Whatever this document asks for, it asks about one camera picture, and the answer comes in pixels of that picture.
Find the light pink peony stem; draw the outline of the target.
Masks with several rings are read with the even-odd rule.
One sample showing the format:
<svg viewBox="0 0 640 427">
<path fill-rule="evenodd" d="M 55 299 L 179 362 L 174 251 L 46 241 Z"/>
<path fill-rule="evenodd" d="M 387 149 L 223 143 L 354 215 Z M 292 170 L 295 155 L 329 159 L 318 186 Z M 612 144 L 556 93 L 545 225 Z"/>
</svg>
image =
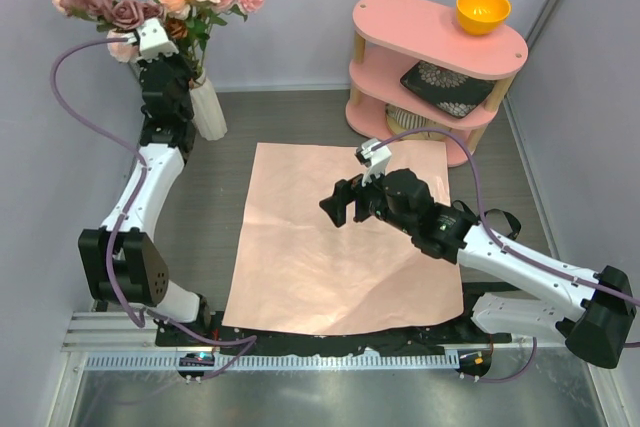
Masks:
<svg viewBox="0 0 640 427">
<path fill-rule="evenodd" d="M 116 61 L 130 63 L 139 58 L 137 37 L 133 32 L 121 32 L 113 29 L 107 33 L 107 38 L 111 39 L 111 42 L 107 44 L 107 48 Z"/>
</svg>

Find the brown rose flower stem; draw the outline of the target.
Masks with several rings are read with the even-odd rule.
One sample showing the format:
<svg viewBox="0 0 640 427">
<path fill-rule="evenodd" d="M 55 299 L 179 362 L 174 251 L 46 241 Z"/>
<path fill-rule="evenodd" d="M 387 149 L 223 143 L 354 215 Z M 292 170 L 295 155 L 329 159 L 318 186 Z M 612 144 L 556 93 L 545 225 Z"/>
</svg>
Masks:
<svg viewBox="0 0 640 427">
<path fill-rule="evenodd" d="M 164 24 L 165 30 L 180 52 L 184 55 L 192 53 L 192 36 L 184 20 L 167 17 Z"/>
</svg>

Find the pink wrapping paper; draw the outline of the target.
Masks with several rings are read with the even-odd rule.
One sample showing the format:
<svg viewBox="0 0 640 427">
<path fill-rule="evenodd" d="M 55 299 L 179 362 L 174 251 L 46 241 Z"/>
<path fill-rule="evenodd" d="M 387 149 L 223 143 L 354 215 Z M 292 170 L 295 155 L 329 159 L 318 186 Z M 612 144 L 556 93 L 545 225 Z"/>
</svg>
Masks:
<svg viewBox="0 0 640 427">
<path fill-rule="evenodd" d="M 256 147 L 225 326 L 353 335 L 462 314 L 456 265 L 377 219 L 336 227 L 321 210 L 336 182 L 362 172 L 351 147 Z"/>
</svg>

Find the black ribbon with gold lettering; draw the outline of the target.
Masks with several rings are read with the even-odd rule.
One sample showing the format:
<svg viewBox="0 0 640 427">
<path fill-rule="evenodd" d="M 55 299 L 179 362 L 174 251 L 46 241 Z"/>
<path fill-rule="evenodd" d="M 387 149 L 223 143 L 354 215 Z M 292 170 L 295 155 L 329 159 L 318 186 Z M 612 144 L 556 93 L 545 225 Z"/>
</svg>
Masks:
<svg viewBox="0 0 640 427">
<path fill-rule="evenodd" d="M 498 208 L 483 211 L 486 222 L 461 200 L 455 200 L 447 210 L 447 216 L 451 219 L 452 229 L 456 231 L 456 238 L 460 244 L 468 243 L 466 236 L 473 227 L 484 230 L 484 227 L 488 226 L 496 231 L 496 236 L 502 235 L 508 240 L 517 240 L 522 230 L 522 224 L 514 214 Z"/>
</svg>

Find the mauve flower stem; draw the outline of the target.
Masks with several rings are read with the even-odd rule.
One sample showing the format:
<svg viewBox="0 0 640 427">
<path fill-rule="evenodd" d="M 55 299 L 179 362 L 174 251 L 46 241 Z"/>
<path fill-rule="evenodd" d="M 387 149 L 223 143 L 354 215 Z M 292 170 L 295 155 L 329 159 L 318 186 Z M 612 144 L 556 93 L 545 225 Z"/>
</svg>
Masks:
<svg viewBox="0 0 640 427">
<path fill-rule="evenodd" d="M 96 23 L 98 31 L 129 32 L 164 17 L 163 7 L 151 0 L 60 0 L 60 7 L 68 17 Z"/>
</svg>

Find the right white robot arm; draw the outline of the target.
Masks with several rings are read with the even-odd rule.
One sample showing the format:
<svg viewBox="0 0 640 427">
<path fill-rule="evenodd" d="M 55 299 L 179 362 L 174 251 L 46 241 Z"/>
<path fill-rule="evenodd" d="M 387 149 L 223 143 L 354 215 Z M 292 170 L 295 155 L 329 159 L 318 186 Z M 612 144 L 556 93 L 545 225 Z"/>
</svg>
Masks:
<svg viewBox="0 0 640 427">
<path fill-rule="evenodd" d="M 466 307 L 451 318 L 457 338 L 477 340 L 485 332 L 530 337 L 550 334 L 596 367 L 614 369 L 636 316 L 628 276 L 607 266 L 600 272 L 564 264 L 497 234 L 469 210 L 434 200 L 428 185 L 401 169 L 375 180 L 358 175 L 338 181 L 320 208 L 336 227 L 375 217 L 407 234 L 423 254 L 488 273 L 542 301 L 524 302 L 511 315 Z"/>
</svg>

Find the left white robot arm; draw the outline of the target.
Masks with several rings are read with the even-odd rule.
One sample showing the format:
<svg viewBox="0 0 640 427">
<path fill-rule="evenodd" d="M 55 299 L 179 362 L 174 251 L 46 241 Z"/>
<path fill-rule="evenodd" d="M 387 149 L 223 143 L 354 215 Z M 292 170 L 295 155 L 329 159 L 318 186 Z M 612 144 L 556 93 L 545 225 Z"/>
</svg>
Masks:
<svg viewBox="0 0 640 427">
<path fill-rule="evenodd" d="M 196 129 L 190 82 L 180 55 L 139 63 L 144 123 L 139 160 L 112 212 L 78 240 L 89 291 L 96 301 L 146 307 L 178 324 L 190 345 L 205 344 L 213 322 L 205 299 L 175 284 L 154 244 L 159 215 L 193 149 Z"/>
</svg>

